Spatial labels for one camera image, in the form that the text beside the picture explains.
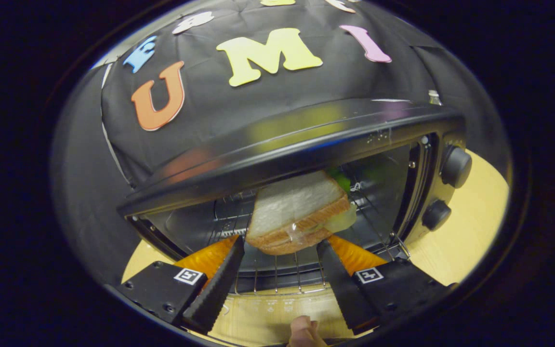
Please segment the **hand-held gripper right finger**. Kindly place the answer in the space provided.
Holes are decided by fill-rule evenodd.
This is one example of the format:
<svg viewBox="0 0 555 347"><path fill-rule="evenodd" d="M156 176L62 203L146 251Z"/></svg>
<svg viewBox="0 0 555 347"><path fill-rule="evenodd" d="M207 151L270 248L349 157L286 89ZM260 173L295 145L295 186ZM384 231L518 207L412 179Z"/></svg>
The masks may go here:
<svg viewBox="0 0 555 347"><path fill-rule="evenodd" d="M403 325L451 292L451 286L411 261L385 260L337 235L320 242L317 253L345 323L355 334Z"/></svg>

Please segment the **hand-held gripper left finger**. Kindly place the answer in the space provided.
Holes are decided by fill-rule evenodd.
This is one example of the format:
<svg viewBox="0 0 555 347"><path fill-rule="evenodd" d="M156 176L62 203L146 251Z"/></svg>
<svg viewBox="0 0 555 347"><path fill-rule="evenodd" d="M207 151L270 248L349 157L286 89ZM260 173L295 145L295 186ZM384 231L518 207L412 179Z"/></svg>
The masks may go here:
<svg viewBox="0 0 555 347"><path fill-rule="evenodd" d="M157 319L207 334L237 279L243 256L244 240L234 235L174 264L152 262L116 290Z"/></svg>

